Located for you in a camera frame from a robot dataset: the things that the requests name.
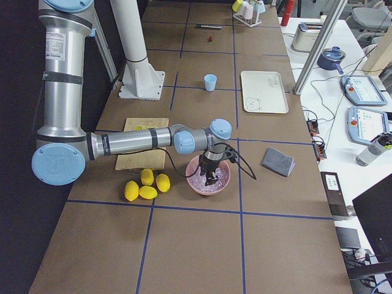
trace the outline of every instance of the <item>yellow lemon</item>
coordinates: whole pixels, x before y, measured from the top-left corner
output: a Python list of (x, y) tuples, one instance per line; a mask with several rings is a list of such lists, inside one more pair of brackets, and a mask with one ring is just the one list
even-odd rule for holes
[(135, 181), (125, 185), (124, 196), (128, 201), (134, 201), (139, 196), (139, 186)]
[(170, 180), (169, 180), (169, 177), (167, 175), (165, 175), (164, 173), (161, 173), (161, 174), (157, 175), (156, 182), (157, 182), (157, 188), (162, 193), (166, 193), (167, 191), (169, 191), (169, 189), (170, 189)]
[(139, 189), (139, 195), (144, 199), (154, 199), (158, 196), (158, 191), (151, 186), (143, 186)]
[(145, 168), (140, 174), (141, 183), (145, 186), (151, 186), (154, 182), (154, 173), (150, 168)]

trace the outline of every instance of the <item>white tray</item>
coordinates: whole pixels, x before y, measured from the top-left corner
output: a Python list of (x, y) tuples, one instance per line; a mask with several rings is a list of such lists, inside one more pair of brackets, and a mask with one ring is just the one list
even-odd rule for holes
[(243, 104), (246, 112), (287, 113), (288, 105), (279, 72), (241, 72)]

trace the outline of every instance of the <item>pot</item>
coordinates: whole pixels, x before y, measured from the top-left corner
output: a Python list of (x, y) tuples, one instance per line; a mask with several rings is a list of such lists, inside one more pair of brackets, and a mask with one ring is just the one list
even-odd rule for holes
[(339, 47), (324, 49), (317, 60), (318, 66), (326, 70), (337, 70), (341, 75), (343, 70), (340, 63), (345, 58), (345, 53)]

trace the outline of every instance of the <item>small red object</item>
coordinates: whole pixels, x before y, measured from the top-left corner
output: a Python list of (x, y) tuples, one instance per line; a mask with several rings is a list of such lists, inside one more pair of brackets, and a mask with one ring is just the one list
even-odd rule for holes
[(281, 26), (287, 26), (288, 19), (293, 12), (295, 0), (287, 0), (286, 6), (284, 7), (284, 14), (281, 21)]

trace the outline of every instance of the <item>toaster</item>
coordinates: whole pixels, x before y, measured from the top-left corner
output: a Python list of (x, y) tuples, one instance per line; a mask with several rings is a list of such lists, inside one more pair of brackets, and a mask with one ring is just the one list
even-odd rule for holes
[(322, 28), (323, 23), (300, 23), (294, 35), (293, 49), (310, 52)]

